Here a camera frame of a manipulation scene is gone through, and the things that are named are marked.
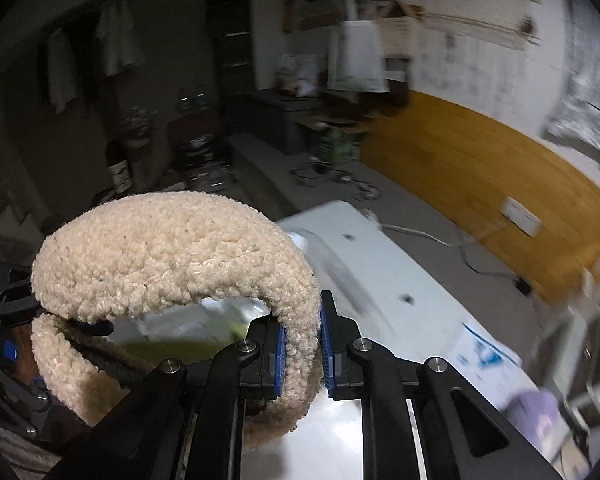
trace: wooden wall panel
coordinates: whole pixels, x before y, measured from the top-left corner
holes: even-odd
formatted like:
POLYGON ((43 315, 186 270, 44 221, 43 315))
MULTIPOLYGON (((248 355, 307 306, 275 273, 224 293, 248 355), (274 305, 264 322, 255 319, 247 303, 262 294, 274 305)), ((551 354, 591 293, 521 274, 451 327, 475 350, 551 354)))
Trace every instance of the wooden wall panel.
POLYGON ((533 139, 477 112, 419 92, 392 117, 370 122, 362 161, 471 234, 502 222, 507 196, 542 221, 531 238, 515 225, 483 240, 547 301, 580 285, 600 255, 600 188, 533 139))

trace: purple cloth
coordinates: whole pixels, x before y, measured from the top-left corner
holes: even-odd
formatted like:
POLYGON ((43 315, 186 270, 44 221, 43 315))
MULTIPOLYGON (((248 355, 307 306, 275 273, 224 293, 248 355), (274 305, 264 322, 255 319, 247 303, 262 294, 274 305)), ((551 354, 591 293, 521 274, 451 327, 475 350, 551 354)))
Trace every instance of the purple cloth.
POLYGON ((560 419, 558 402, 547 390, 523 392, 511 401, 507 420, 536 448, 560 419))

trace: wall socket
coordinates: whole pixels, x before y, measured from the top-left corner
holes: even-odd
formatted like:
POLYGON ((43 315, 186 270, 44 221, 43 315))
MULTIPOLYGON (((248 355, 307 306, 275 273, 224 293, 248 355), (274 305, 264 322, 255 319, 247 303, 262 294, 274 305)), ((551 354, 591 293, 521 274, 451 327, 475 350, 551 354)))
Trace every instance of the wall socket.
POLYGON ((510 196, 502 204, 500 212, 522 229, 529 236, 536 236, 542 222, 531 211, 526 209, 520 202, 513 200, 510 196))

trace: sherpa fabric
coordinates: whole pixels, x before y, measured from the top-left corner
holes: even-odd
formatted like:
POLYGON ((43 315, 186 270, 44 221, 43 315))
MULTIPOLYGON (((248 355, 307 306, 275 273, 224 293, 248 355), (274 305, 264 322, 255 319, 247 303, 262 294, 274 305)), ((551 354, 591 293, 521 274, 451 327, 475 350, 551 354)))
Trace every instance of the sherpa fabric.
POLYGON ((285 382, 280 398, 245 421, 246 449, 292 431, 318 391, 320 294, 311 267, 277 225, 234 200, 185 191, 103 204, 46 238, 31 284, 54 314, 32 324, 42 377, 88 424, 126 392, 71 348, 59 317, 95 322, 203 298, 263 300, 286 329, 285 382))

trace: bottle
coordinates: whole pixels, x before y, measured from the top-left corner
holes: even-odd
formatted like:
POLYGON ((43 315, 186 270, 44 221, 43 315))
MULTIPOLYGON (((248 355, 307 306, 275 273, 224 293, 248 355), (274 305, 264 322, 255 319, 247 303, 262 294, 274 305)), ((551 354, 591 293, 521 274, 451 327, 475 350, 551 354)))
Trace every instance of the bottle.
POLYGON ((112 140, 107 144, 106 158, 107 169, 117 198, 128 195, 134 181, 129 173, 125 150, 119 140, 112 140))

